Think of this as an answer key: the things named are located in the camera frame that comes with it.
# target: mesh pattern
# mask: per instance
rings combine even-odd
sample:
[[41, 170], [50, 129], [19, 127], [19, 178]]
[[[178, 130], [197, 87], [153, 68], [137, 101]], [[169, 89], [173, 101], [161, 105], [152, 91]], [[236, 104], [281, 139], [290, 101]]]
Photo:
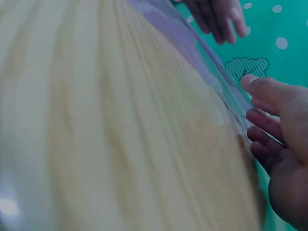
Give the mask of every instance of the mesh pattern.
[[247, 74], [252, 74], [257, 77], [265, 77], [267, 76], [266, 70], [268, 67], [269, 62], [265, 58], [234, 58], [232, 61], [226, 63], [227, 70], [238, 80]]

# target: green fabric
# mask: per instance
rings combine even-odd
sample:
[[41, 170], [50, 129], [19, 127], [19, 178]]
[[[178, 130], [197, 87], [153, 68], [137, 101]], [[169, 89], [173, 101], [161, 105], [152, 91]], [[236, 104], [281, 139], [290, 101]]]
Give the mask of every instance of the green fabric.
[[[308, 87], [308, 1], [241, 0], [249, 32], [235, 45], [219, 46], [211, 35], [205, 35], [182, 3], [176, 8], [207, 41], [227, 70], [239, 80], [244, 74], [271, 76], [279, 81]], [[260, 187], [268, 195], [269, 177], [258, 166]], [[294, 231], [272, 211], [268, 197], [264, 231]]]

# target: teal background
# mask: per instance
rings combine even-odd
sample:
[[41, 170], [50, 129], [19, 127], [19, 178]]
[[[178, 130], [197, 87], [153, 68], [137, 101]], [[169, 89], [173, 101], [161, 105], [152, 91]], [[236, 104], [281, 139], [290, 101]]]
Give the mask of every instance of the teal background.
[[[251, 33], [245, 38], [238, 38], [235, 45], [225, 44], [219, 46], [211, 35], [202, 33], [197, 23], [192, 20], [191, 26], [197, 31], [208, 45], [220, 57], [222, 62], [230, 62], [233, 58], [266, 58], [269, 62], [266, 70], [267, 76], [289, 84], [308, 87], [307, 54], [308, 54], [308, 1], [307, 0], [241, 0], [252, 3], [249, 9], [243, 9], [247, 26]], [[275, 13], [272, 8], [282, 6], [280, 13]], [[176, 3], [177, 10], [185, 19], [191, 15], [183, 3]], [[276, 46], [276, 39], [283, 37], [288, 46], [281, 50]], [[205, 61], [208, 56], [201, 50]], [[239, 86], [239, 81], [234, 77], [234, 82]], [[258, 165], [260, 187], [268, 195], [269, 177], [264, 169]], [[294, 231], [282, 221], [271, 209], [266, 197], [267, 215], [264, 222], [264, 231]]]

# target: skin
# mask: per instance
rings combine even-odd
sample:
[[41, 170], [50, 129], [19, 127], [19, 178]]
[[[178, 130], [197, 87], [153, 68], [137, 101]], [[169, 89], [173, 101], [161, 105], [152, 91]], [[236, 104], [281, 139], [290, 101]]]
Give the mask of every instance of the skin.
[[[255, 126], [247, 135], [253, 142], [251, 152], [270, 176], [271, 206], [296, 229], [307, 231], [308, 89], [251, 75], [244, 76], [241, 84], [253, 96], [251, 102], [255, 108], [246, 117]], [[266, 116], [261, 110], [280, 120]]]
[[217, 44], [236, 42], [232, 24], [240, 37], [246, 35], [246, 23], [239, 0], [183, 0], [200, 28], [212, 33]]

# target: fingernail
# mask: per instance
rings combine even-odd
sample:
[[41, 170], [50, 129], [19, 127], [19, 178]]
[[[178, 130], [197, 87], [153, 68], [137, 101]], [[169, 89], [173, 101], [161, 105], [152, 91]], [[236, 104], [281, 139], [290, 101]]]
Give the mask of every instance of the fingernail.
[[254, 75], [246, 75], [246, 76], [243, 76], [242, 80], [241, 80], [241, 85], [242, 85], [242, 88], [244, 90], [248, 90], [250, 84], [255, 81], [256, 79], [258, 79], [258, 77], [255, 77]]
[[231, 8], [230, 10], [230, 18], [233, 21], [239, 21], [242, 19], [242, 16], [237, 8]]

